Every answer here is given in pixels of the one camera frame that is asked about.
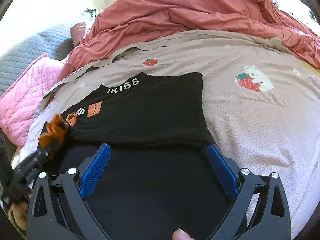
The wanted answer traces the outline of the right hand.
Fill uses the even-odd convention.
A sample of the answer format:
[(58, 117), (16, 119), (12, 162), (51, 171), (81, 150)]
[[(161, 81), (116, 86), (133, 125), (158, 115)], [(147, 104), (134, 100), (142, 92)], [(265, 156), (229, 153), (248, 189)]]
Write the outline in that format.
[(178, 228), (173, 234), (172, 234), (172, 240), (194, 240), (190, 235), (188, 235), (185, 231)]

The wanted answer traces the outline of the left hand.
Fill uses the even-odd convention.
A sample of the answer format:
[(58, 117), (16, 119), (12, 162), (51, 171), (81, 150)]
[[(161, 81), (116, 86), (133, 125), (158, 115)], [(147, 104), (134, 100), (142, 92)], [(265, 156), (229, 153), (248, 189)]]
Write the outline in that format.
[(13, 219), (17, 227), (21, 231), (25, 231), (27, 228), (27, 213), (28, 213), (28, 203), (20, 202), (18, 204), (12, 204), (10, 212), (13, 215)]

